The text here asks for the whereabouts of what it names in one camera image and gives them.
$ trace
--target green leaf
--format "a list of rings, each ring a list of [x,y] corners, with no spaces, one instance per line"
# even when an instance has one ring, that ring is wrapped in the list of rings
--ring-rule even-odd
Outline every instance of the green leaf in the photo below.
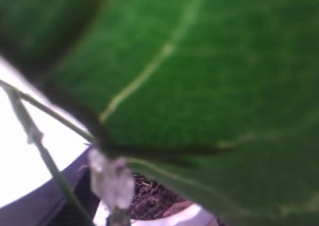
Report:
[[[112,0],[51,81],[136,151],[237,149],[187,156],[194,169],[131,159],[226,223],[315,225],[318,13],[319,0]]]
[[[0,0],[0,52],[32,82],[61,61],[104,0]]]

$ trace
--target leaf underside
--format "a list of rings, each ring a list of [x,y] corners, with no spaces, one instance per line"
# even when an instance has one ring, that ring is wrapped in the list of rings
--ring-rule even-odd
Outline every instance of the leaf underside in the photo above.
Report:
[[[226,223],[314,225],[318,13],[318,0],[112,0],[50,86],[100,120],[106,151],[238,149],[187,156],[196,168],[131,161]]]

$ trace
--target soil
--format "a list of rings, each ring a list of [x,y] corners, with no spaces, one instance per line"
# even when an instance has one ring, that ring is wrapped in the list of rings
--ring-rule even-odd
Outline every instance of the soil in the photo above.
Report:
[[[132,219],[162,219],[175,215],[193,204],[162,184],[142,175],[135,175],[135,181],[135,195],[130,207]],[[226,226],[219,220],[218,223],[219,226]]]

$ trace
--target white pot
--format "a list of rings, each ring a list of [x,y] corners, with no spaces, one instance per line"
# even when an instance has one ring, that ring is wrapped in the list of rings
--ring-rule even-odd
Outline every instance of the white pot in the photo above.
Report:
[[[104,204],[101,202],[94,223],[98,226],[105,225],[105,219],[109,215]],[[207,226],[214,221],[215,217],[198,204],[192,204],[185,210],[159,220],[132,220],[133,226]]]

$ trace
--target white surface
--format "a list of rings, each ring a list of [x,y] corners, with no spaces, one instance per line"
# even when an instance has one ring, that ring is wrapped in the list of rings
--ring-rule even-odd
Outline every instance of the white surface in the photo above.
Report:
[[[13,68],[0,57],[0,79],[30,94],[43,104],[82,127],[79,122],[61,109],[53,107],[38,91],[31,87]],[[35,107],[25,103],[33,120],[43,132],[43,144],[50,152],[59,170],[65,169],[87,146],[86,141]],[[0,88],[0,208],[38,188],[52,177],[45,167],[37,148],[26,143],[27,137],[14,115],[5,92]],[[108,211],[100,204],[94,218],[97,225],[104,226]],[[199,205],[161,220],[132,221],[134,226],[204,226],[212,215]]]

